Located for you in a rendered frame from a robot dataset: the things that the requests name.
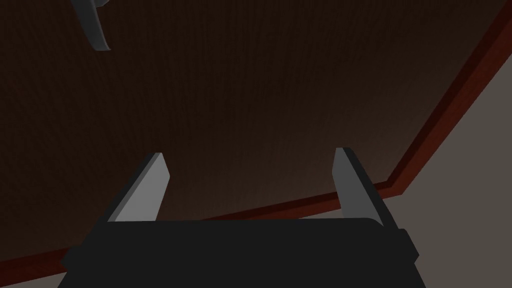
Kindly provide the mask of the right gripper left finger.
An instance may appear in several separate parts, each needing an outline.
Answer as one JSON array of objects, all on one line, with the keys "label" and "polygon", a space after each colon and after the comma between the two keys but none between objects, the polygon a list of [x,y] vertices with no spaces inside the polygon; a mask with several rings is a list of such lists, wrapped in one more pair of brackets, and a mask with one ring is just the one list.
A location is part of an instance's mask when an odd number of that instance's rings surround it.
[{"label": "right gripper left finger", "polygon": [[114,195],[99,223],[155,221],[170,180],[162,152],[149,153]]}]

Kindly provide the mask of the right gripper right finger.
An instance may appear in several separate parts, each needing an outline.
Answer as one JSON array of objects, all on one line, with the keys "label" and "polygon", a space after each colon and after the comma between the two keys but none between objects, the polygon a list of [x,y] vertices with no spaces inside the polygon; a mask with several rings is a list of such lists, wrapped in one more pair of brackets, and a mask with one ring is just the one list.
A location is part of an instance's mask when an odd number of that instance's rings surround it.
[{"label": "right gripper right finger", "polygon": [[398,228],[391,212],[351,148],[338,147],[335,150],[332,178],[344,218],[367,218],[385,228]]}]

